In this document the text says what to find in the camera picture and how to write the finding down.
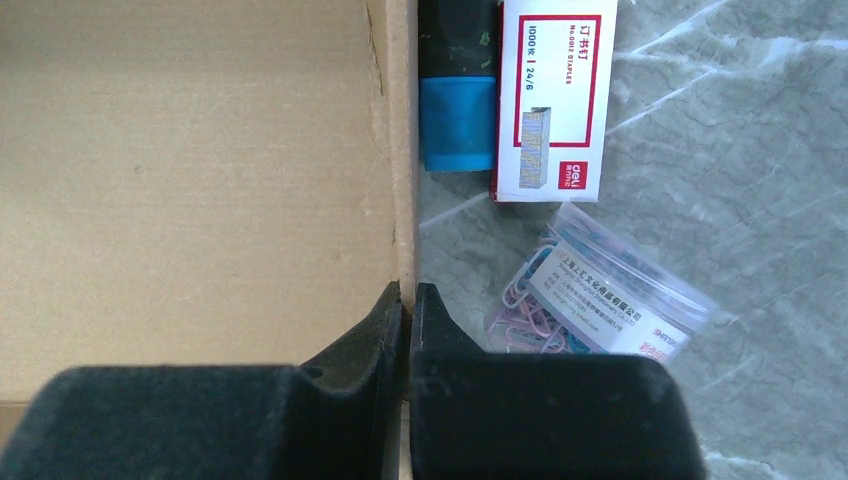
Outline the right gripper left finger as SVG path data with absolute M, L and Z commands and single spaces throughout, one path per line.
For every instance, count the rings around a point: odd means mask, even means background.
M 38 393 L 5 479 L 394 479 L 404 309 L 390 283 L 299 365 L 87 366 Z

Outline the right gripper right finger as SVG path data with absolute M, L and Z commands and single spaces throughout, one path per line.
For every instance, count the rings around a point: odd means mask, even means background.
M 489 353 L 422 283 L 410 367 L 417 479 L 707 475 L 680 390 L 652 359 Z

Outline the brown cardboard box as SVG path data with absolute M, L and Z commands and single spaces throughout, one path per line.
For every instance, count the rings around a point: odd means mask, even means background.
M 412 1 L 1 5 L 1 455 L 87 366 L 299 365 L 415 282 Z

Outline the small red white box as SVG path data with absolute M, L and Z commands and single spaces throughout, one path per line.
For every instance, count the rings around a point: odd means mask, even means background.
M 496 202 L 599 197 L 618 4 L 505 1 Z

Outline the black blue marker pen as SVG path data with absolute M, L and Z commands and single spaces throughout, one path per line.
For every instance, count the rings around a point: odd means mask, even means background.
M 426 170 L 493 168 L 500 25 L 496 1 L 418 3 L 419 145 Z

